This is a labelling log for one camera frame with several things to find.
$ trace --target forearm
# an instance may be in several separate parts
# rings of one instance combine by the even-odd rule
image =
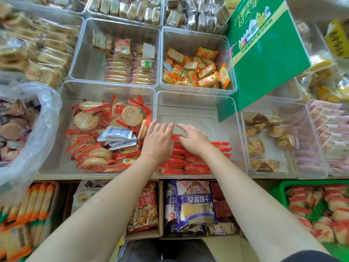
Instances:
[[[67,219],[28,259],[31,261],[108,261],[157,167],[142,155]]]
[[[239,226],[260,261],[281,261],[301,250],[326,249],[277,200],[211,146],[202,158],[215,175]]]

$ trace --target green cardboard board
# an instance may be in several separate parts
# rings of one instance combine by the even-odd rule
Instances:
[[[310,67],[285,0],[242,0],[226,36],[238,86],[232,95],[238,111]]]

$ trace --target clear plastic bag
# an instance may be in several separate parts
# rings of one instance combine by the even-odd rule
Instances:
[[[41,111],[33,131],[19,156],[12,163],[0,168],[0,206],[9,201],[12,204],[21,202],[34,174],[52,150],[62,107],[60,95],[45,84],[28,82],[12,87],[0,84],[2,100],[26,102],[34,98],[40,101]]]

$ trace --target floor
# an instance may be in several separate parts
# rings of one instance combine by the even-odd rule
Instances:
[[[211,237],[205,242],[218,262],[259,262],[249,242],[241,237]],[[115,249],[109,262],[116,261],[118,250]]]

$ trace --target gray pants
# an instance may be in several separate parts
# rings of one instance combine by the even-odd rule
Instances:
[[[117,259],[117,262],[158,261],[216,262],[202,239],[129,241],[120,247]]]

